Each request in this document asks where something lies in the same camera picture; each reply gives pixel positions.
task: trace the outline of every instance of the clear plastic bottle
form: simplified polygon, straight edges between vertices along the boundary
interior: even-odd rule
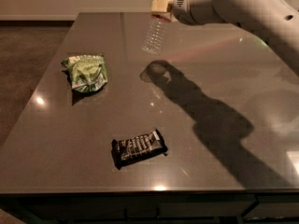
[[[151,16],[149,30],[142,46],[144,51],[156,55],[161,54],[169,23],[167,19]]]

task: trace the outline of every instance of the floor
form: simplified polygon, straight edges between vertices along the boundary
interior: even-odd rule
[[[0,24],[0,147],[69,30],[61,23],[28,24]],[[0,223],[23,222],[0,209]]]

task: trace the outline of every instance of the black snack bar wrapper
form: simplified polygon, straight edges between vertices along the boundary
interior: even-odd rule
[[[120,170],[139,161],[143,161],[168,150],[158,130],[149,134],[139,135],[127,140],[112,141],[112,157],[115,166]]]

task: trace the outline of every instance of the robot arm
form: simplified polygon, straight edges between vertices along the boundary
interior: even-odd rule
[[[230,22],[261,38],[299,76],[299,14],[285,0],[174,0],[188,25]]]

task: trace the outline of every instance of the crumpled green bag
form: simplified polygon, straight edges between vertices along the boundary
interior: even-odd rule
[[[62,61],[67,68],[72,89],[82,93],[99,91],[107,84],[103,55],[71,56]]]

